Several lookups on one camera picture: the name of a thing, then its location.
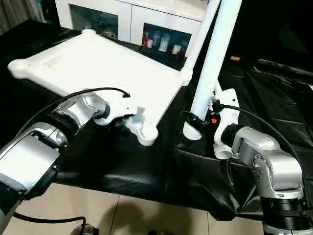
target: black wire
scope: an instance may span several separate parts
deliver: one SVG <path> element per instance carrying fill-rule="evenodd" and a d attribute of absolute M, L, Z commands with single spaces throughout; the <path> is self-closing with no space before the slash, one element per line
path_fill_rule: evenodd
<path fill-rule="evenodd" d="M 77 95 L 80 95 L 80 94 L 85 94 L 85 93 L 89 93 L 89 92 L 96 92 L 96 91 L 105 91 L 105 90 L 112 90 L 112 91 L 118 91 L 118 92 L 122 92 L 123 93 L 123 97 L 130 97 L 130 95 L 122 90 L 122 89 L 118 89 L 118 88 L 114 88 L 114 87 L 100 87 L 100 88 L 93 88 L 93 89 L 86 89 L 86 90 L 82 90 L 82 91 L 79 91 L 79 92 L 74 92 L 72 94 L 69 94 L 67 96 L 64 96 L 58 100 L 56 100 L 55 102 L 45 106 L 44 108 L 42 108 L 41 110 L 39 110 L 37 113 L 35 113 L 24 125 L 23 127 L 18 131 L 18 133 L 16 134 L 15 138 L 17 136 L 19 136 L 21 133 L 23 133 L 27 128 L 28 126 L 31 124 L 31 122 L 37 117 L 39 116 L 40 114 L 44 113 L 45 111 L 47 111 L 48 109 L 50 109 L 51 107 L 61 103 L 61 102 L 64 102 L 66 100 L 68 100 L 69 98 L 72 98 L 74 96 L 77 96 Z"/>
<path fill-rule="evenodd" d="M 75 217 L 75 218 L 69 218 L 69 219 L 38 219 L 38 218 L 29 217 L 29 216 L 15 212 L 13 214 L 13 217 L 27 221 L 27 222 L 40 223 L 40 224 L 63 224 L 63 223 L 69 223 L 69 222 L 82 220 L 83 224 L 82 224 L 82 228 L 79 232 L 79 235 L 83 234 L 84 229 L 85 229 L 85 225 L 86 225 L 86 218 L 83 216 Z"/>
<path fill-rule="evenodd" d="M 251 113 L 247 110 L 244 110 L 242 108 L 236 107 L 236 106 L 232 106 L 232 105 L 222 105 L 222 107 L 224 109 L 234 109 L 234 110 L 238 110 L 241 111 L 243 113 L 246 113 L 256 119 L 258 119 L 260 122 L 264 123 L 266 126 L 268 126 L 273 132 L 275 132 L 275 134 L 282 140 L 284 141 L 284 143 L 286 144 L 286 146 L 289 148 L 289 150 L 291 151 L 291 153 L 294 155 L 294 157 L 299 161 L 299 156 L 297 154 L 297 152 L 295 151 L 294 147 L 290 144 L 290 142 L 283 136 L 283 134 L 281 134 L 275 127 L 273 127 L 270 123 L 268 123 L 267 121 L 265 121 L 263 118 L 257 116 L 254 113 Z"/>
<path fill-rule="evenodd" d="M 297 154 L 297 152 L 295 151 L 294 147 L 291 145 L 291 143 L 275 128 L 273 127 L 270 123 L 268 123 L 267 121 L 265 121 L 263 118 L 257 116 L 256 114 L 254 113 L 251 113 L 247 110 L 244 110 L 242 108 L 239 108 L 239 107 L 236 107 L 236 106 L 232 106 L 232 105 L 223 105 L 222 104 L 222 108 L 224 109 L 234 109 L 234 110 L 238 110 L 240 112 L 243 112 L 245 114 L 248 114 L 256 119 L 258 119 L 260 122 L 264 123 L 266 126 L 268 126 L 285 144 L 286 146 L 289 148 L 289 150 L 291 151 L 291 153 L 293 154 L 294 158 L 296 158 L 296 160 L 300 163 L 300 158 L 299 158 L 299 155 Z M 302 172 L 302 182 L 303 182 L 303 196 L 304 196 L 304 199 L 307 203 L 307 207 L 309 208 L 310 205 L 309 205 L 309 194 L 308 194 L 308 185 L 305 181 L 305 177 L 304 177 L 304 173 Z"/>

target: floor tile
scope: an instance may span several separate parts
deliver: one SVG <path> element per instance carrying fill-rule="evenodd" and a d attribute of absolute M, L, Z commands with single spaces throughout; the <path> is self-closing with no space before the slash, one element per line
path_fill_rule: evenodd
<path fill-rule="evenodd" d="M 262 222 L 234 218 L 232 221 L 217 221 L 208 215 L 209 235 L 263 235 Z"/>
<path fill-rule="evenodd" d="M 110 235 L 146 235 L 151 229 L 208 235 L 207 212 L 121 196 Z"/>
<path fill-rule="evenodd" d="M 17 212 L 45 219 L 85 216 L 88 223 L 100 229 L 100 235 L 109 235 L 118 198 L 115 194 L 52 184 L 43 196 L 23 202 Z M 36 224 L 12 218 L 4 235 L 69 235 L 81 223 Z"/>

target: silver robotic arm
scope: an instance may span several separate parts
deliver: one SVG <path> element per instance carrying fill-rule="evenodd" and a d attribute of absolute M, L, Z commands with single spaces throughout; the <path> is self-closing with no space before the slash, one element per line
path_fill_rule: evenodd
<path fill-rule="evenodd" d="M 273 137 L 250 127 L 229 126 L 222 141 L 253 173 L 261 197 L 264 233 L 313 235 L 304 209 L 299 162 L 284 152 Z"/>
<path fill-rule="evenodd" d="M 313 235 L 312 210 L 305 204 L 299 162 L 273 137 L 237 125 L 237 97 L 229 95 L 235 93 L 230 90 L 219 94 L 219 100 L 213 99 L 213 111 L 208 111 L 205 121 L 188 112 L 186 121 L 206 137 L 207 143 L 214 143 L 214 150 L 215 146 L 222 147 L 222 151 L 215 151 L 218 158 L 232 156 L 251 169 L 261 197 L 264 234 Z"/>
<path fill-rule="evenodd" d="M 0 150 L 0 234 L 23 200 L 42 195 L 50 186 L 60 169 L 61 154 L 90 119 L 106 125 L 137 113 L 130 97 L 116 105 L 110 107 L 95 93 L 75 96 L 60 104 L 47 121 L 34 123 Z"/>

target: white tube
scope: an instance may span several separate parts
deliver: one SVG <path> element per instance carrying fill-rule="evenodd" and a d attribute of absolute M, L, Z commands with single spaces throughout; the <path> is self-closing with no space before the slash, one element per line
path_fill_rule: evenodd
<path fill-rule="evenodd" d="M 210 26 L 212 24 L 214 15 L 217 11 L 217 8 L 219 7 L 221 0 L 209 0 L 209 3 L 207 4 L 205 14 L 202 19 L 202 23 L 197 31 L 197 35 L 195 39 L 192 42 L 188 57 L 186 59 L 184 67 L 181 69 L 181 71 L 192 71 L 195 63 L 197 61 L 197 58 L 199 56 L 200 50 L 202 48 L 202 45 L 204 43 L 204 40 L 207 36 L 207 33 L 210 29 Z"/>
<path fill-rule="evenodd" d="M 220 70 L 228 48 L 242 0 L 222 0 L 214 26 L 210 45 L 205 57 L 191 112 L 204 120 Z M 185 123 L 184 135 L 190 140 L 199 140 L 201 134 Z"/>
<path fill-rule="evenodd" d="M 218 93 L 221 93 L 221 92 L 222 92 L 221 85 L 220 85 L 220 83 L 217 81 L 217 83 L 215 84 L 214 93 L 215 93 L 215 95 L 217 95 Z"/>

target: black plastic sheet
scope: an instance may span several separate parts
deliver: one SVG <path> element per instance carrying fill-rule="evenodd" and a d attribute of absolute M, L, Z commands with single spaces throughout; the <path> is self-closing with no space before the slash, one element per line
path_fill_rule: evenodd
<path fill-rule="evenodd" d="M 1 146 L 37 110 L 58 97 L 28 80 L 14 79 L 7 64 L 78 34 L 25 22 L 0 37 Z M 178 70 L 184 62 L 176 57 L 164 57 L 159 51 L 122 44 Z M 249 169 L 236 160 L 215 159 L 211 143 L 190 142 L 181 134 L 184 120 L 180 112 L 190 107 L 200 71 L 201 62 L 198 62 L 190 86 L 181 89 L 160 122 L 159 137 L 152 147 L 140 145 L 133 134 L 114 125 L 99 127 L 91 121 L 69 145 L 57 182 L 202 209 L 220 220 L 235 216 L 262 219 Z M 292 142 L 299 153 L 311 196 L 313 120 L 309 102 L 313 93 L 309 86 L 296 82 L 292 76 L 264 70 L 246 71 L 239 63 L 227 61 L 219 81 L 223 89 L 235 88 L 242 108 L 269 121 Z M 239 123 L 273 134 L 244 114 L 240 114 Z"/>

